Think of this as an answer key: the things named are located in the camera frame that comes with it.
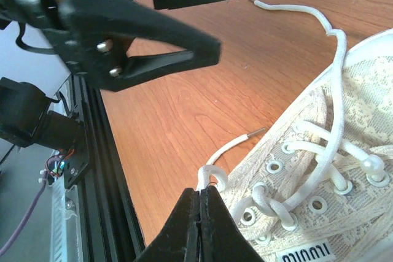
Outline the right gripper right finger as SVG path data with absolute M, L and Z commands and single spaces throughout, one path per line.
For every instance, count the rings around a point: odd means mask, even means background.
M 262 261 L 215 187 L 200 191 L 200 261 Z

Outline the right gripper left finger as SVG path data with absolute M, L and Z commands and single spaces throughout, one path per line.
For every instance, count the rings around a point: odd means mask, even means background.
M 136 261 L 198 261 L 200 197 L 186 188 L 163 228 Z

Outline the white shoelace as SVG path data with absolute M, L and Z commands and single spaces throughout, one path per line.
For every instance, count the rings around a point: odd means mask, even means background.
M 334 193 L 350 193 L 352 182 L 338 170 L 340 152 L 353 156 L 374 186 L 385 186 L 389 175 L 377 155 L 347 140 L 346 127 L 377 130 L 391 117 L 385 105 L 392 68 L 392 31 L 375 34 L 353 48 L 347 47 L 344 31 L 335 29 L 319 10 L 293 4 L 271 5 L 254 0 L 264 10 L 307 13 L 322 25 L 326 35 L 337 39 L 332 64 L 324 70 L 278 118 L 266 135 L 237 167 L 227 174 L 217 159 L 246 141 L 242 135 L 225 144 L 198 171 L 197 190 L 211 177 L 228 197 L 230 212 L 240 222 L 247 208 L 255 207 L 278 219 L 288 231 L 296 229 L 295 209 L 323 182 Z

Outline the cream white lace sneaker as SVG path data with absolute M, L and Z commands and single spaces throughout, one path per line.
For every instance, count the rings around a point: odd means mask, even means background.
M 392 31 L 332 63 L 218 177 L 265 261 L 391 261 Z

